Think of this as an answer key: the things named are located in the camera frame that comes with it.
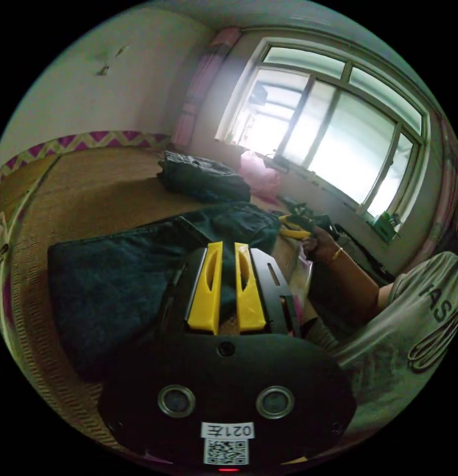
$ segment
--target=gray t-shirt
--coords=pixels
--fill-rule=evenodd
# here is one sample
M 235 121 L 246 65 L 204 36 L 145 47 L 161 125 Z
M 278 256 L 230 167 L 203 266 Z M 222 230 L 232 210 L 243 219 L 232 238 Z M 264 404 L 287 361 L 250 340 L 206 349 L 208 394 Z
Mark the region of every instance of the gray t-shirt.
M 388 306 L 348 340 L 322 345 L 347 373 L 357 411 L 328 456 L 361 443 L 402 412 L 442 361 L 458 328 L 458 256 L 440 253 L 394 282 Z

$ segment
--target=person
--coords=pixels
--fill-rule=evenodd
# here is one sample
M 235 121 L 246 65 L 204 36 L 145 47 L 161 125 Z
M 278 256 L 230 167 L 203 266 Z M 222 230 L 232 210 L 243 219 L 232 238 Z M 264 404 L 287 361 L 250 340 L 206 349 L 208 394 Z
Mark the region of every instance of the person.
M 344 452 L 402 412 L 438 368 L 458 329 L 458 255 L 439 253 L 379 287 L 320 228 L 303 240 L 306 257 L 326 266 L 354 312 L 354 332 L 338 341 L 314 316 L 305 338 L 324 348 L 350 380 L 356 413 L 338 444 Z

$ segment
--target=window frame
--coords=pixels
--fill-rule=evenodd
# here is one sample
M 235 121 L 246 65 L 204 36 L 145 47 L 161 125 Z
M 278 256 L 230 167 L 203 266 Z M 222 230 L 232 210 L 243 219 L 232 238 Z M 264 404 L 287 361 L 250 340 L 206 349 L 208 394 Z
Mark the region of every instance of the window frame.
M 260 69 L 265 69 L 265 70 L 278 70 L 278 71 L 285 71 L 285 72 L 292 72 L 292 73 L 301 73 L 304 75 L 307 75 L 308 77 L 308 82 L 305 87 L 305 89 L 302 92 L 302 96 L 300 98 L 300 101 L 292 115 L 292 118 L 289 122 L 287 132 L 281 141 L 277 152 L 275 153 L 275 157 L 281 157 L 280 152 L 284 150 L 286 143 L 288 142 L 288 139 L 290 137 L 290 134 L 292 133 L 298 118 L 300 117 L 300 114 L 303 110 L 303 107 L 308 100 L 309 93 L 311 91 L 311 88 L 313 87 L 314 83 L 316 80 L 328 83 L 336 88 L 335 93 L 333 94 L 333 97 L 331 99 L 331 103 L 328 107 L 327 113 L 325 114 L 325 117 L 320 124 L 319 131 L 317 133 L 317 136 L 315 137 L 314 143 L 312 144 L 312 147 L 310 148 L 309 153 L 307 154 L 304 162 L 302 165 L 297 165 L 293 162 L 286 161 L 288 163 L 288 167 L 292 169 L 295 173 L 298 175 L 301 175 L 308 180 L 311 180 L 314 182 L 316 185 L 321 186 L 323 189 L 329 191 L 332 195 L 335 195 L 338 197 L 345 205 L 347 205 L 349 208 L 351 208 L 357 215 L 361 217 L 366 217 L 367 216 L 367 210 L 370 207 L 372 201 L 374 200 L 376 194 L 374 193 L 379 190 L 379 187 L 381 186 L 381 183 L 383 179 L 386 177 L 386 174 L 388 173 L 389 167 L 391 166 L 392 159 L 395 153 L 395 149 L 397 147 L 397 141 L 399 139 L 399 135 L 402 133 L 406 136 L 408 140 L 410 140 L 413 144 L 412 151 L 408 160 L 408 164 L 406 167 L 406 171 L 404 173 L 404 176 L 401 180 L 401 183 L 399 184 L 399 188 L 391 202 L 391 204 L 388 207 L 388 212 L 390 214 L 393 213 L 402 213 L 403 208 L 406 206 L 407 202 L 409 201 L 410 197 L 412 196 L 412 191 L 414 189 L 414 185 L 412 182 L 414 179 L 417 178 L 418 173 L 419 173 L 419 168 L 420 168 L 420 163 L 421 157 L 424 154 L 425 147 L 426 147 L 426 141 L 427 141 L 427 115 L 425 111 L 420 110 L 420 108 L 413 102 L 413 100 L 406 95 L 405 92 L 400 91 L 399 88 L 396 87 L 393 83 L 391 83 L 386 77 L 381 76 L 374 70 L 369 69 L 368 67 L 365 66 L 365 64 L 361 61 L 356 61 L 353 58 L 348 58 L 347 56 L 343 56 L 343 54 L 336 54 L 332 51 L 326 51 L 323 48 L 316 48 L 312 46 L 303 46 L 299 44 L 293 44 L 290 43 L 289 40 L 287 41 L 267 41 L 266 39 L 263 40 L 264 45 L 260 53 L 257 55 L 256 58 L 254 58 L 252 67 L 248 71 L 248 76 L 247 79 L 245 80 L 245 84 L 242 85 L 241 87 L 241 93 L 239 93 L 239 101 L 237 103 L 237 106 L 234 110 L 234 113 L 230 119 L 230 122 L 228 124 L 228 128 L 226 130 L 226 133 L 223 135 L 223 140 L 225 142 L 230 142 L 229 140 L 229 135 L 233 129 L 234 122 L 236 121 L 238 115 L 241 112 L 241 109 L 244 107 L 248 96 L 250 94 L 250 91 L 252 90 L 252 87 L 254 85 L 257 72 Z M 343 61 L 345 63 L 344 69 L 341 75 L 341 79 L 338 79 L 334 76 L 330 76 L 324 73 L 320 73 L 318 71 L 314 71 L 312 69 L 308 68 L 302 68 L 298 66 L 291 66 L 291 65 L 286 65 L 286 64 L 279 64 L 279 63 L 269 63 L 269 62 L 264 62 L 263 60 L 267 56 L 269 50 L 271 48 L 290 48 L 290 49 L 297 49 L 297 50 L 303 50 L 303 51 L 308 51 L 312 53 L 317 53 L 326 57 L 330 57 L 333 59 L 337 59 L 340 61 Z M 374 96 L 371 96 L 369 93 L 366 91 L 357 88 L 356 86 L 353 86 L 352 84 L 349 84 L 349 79 L 351 75 L 351 71 L 353 68 L 358 68 L 362 71 L 365 71 L 366 73 L 372 75 L 379 81 L 383 82 L 386 84 L 389 88 L 393 89 L 395 92 L 397 92 L 400 96 L 402 96 L 406 101 L 408 101 L 421 115 L 421 134 L 419 134 L 406 120 L 404 120 L 396 111 L 392 110 L 389 106 L 384 104 L 382 101 L 377 99 Z M 346 195 L 344 192 L 336 188 L 334 185 L 331 185 L 329 182 L 326 182 L 323 180 L 321 177 L 316 176 L 316 178 L 313 180 L 314 174 L 308 170 L 308 167 L 313 160 L 316 151 L 321 143 L 321 140 L 324 137 L 324 134 L 326 133 L 326 130 L 329 126 L 329 123 L 331 121 L 331 118 L 335 112 L 337 102 L 342 94 L 342 92 L 347 92 L 355 95 L 356 97 L 366 101 L 368 104 L 373 106 L 374 108 L 378 109 L 380 112 L 388 116 L 391 120 L 395 122 L 395 134 L 393 134 L 391 144 L 389 151 L 385 157 L 383 166 L 378 174 L 378 178 L 376 179 L 375 183 L 372 185 L 371 192 L 368 194 L 368 196 L 365 198 L 363 203 L 358 204 L 355 200 L 353 200 L 351 197 Z

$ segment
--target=green box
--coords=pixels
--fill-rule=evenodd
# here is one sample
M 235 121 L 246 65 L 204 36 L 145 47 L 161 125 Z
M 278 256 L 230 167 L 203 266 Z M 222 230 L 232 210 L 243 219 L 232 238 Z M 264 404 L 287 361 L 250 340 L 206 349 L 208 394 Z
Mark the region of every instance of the green box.
M 387 221 L 382 215 L 376 217 L 372 224 L 372 227 L 385 243 L 390 243 L 392 239 L 396 236 L 396 230 L 391 225 L 391 223 L 389 223 L 389 221 Z

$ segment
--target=denim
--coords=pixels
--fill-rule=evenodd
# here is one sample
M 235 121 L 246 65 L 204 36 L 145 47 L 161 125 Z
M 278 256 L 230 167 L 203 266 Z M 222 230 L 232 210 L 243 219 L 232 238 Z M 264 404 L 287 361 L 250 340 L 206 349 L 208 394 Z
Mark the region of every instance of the denim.
M 49 291 L 62 346 L 80 378 L 105 378 L 117 349 L 151 330 L 181 258 L 224 242 L 221 322 L 235 312 L 234 243 L 271 254 L 276 216 L 245 202 L 214 205 L 104 237 L 48 249 Z

